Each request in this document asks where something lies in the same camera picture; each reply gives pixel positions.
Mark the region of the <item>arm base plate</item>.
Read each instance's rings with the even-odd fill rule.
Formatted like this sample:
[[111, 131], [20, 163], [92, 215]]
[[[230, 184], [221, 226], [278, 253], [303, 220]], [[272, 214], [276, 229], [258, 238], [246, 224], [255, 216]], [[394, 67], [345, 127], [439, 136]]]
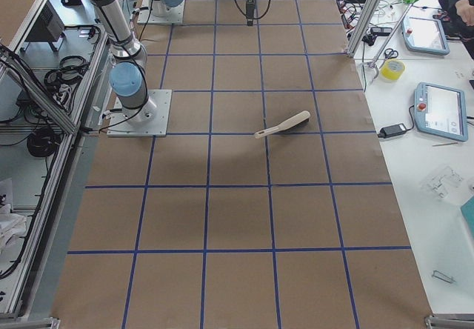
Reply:
[[123, 109], [116, 97], [114, 108], [120, 109], [111, 116], [109, 137], [148, 137], [167, 135], [172, 90], [148, 90], [148, 101], [135, 115], [134, 110]]
[[137, 22], [140, 25], [145, 25], [146, 22], [155, 25], [182, 24], [184, 6], [185, 1], [177, 7], [167, 7], [158, 2], [150, 5], [150, 0], [142, 0]]

